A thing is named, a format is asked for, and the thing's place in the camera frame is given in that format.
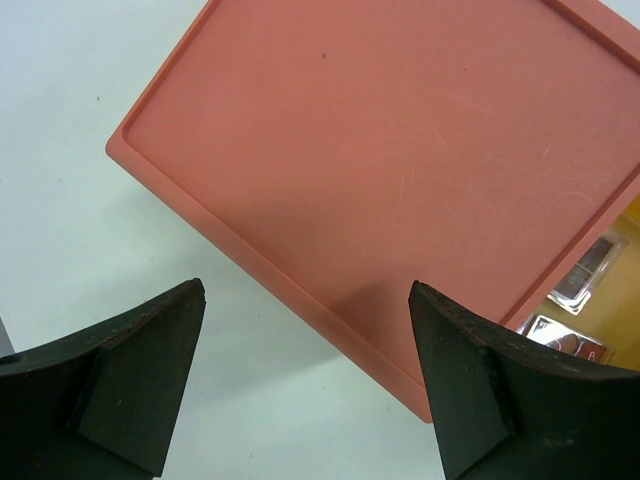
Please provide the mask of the yellow drawer box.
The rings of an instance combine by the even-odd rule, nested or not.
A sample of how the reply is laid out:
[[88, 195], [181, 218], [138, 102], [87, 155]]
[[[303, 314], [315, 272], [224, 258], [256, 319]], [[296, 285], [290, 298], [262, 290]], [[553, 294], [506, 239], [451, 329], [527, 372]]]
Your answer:
[[[628, 240], [628, 245], [601, 279], [589, 302], [574, 316], [547, 299], [547, 295], [578, 262], [591, 245], [607, 230], [613, 230]], [[537, 295], [535, 303], [509, 321], [516, 333], [532, 315], [542, 314], [595, 338], [613, 350], [605, 365], [630, 370], [639, 368], [639, 200], [634, 199], [589, 247], [574, 255], [556, 273], [553, 285]]]

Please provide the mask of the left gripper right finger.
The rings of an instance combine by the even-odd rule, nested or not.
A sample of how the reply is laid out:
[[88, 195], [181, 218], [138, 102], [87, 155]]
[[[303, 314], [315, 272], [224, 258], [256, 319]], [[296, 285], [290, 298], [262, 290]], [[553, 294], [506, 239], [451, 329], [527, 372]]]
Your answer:
[[638, 372], [540, 345], [419, 281], [409, 308], [446, 478], [638, 478]]

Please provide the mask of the orange eyeshadow palette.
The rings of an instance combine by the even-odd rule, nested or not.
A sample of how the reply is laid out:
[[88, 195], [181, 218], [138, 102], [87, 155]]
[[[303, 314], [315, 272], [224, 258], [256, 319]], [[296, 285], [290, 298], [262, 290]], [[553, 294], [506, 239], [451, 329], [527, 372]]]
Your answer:
[[518, 333], [538, 344], [584, 360], [605, 364], [613, 350], [599, 340], [542, 314], [532, 314]]

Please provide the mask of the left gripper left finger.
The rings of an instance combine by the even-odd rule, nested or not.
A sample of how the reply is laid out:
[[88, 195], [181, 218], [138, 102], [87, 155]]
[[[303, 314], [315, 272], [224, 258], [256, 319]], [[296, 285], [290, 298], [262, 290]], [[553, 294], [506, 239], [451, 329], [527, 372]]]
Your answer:
[[4, 479], [158, 479], [205, 313], [200, 279], [1, 358]]

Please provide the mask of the long brown eyeshadow palette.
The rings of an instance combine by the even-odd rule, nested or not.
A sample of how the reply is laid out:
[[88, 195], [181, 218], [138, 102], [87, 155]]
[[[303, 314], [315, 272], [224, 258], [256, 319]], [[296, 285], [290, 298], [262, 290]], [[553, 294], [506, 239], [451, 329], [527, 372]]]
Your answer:
[[574, 316], [580, 314], [627, 245], [625, 237], [607, 230], [547, 295], [547, 299]]

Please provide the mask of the orange drawer box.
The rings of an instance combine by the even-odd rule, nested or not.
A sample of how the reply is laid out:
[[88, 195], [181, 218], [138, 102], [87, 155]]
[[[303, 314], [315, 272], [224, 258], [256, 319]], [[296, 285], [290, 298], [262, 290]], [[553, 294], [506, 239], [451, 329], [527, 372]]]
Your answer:
[[639, 192], [601, 1], [211, 1], [107, 154], [423, 420], [431, 285], [523, 321]]

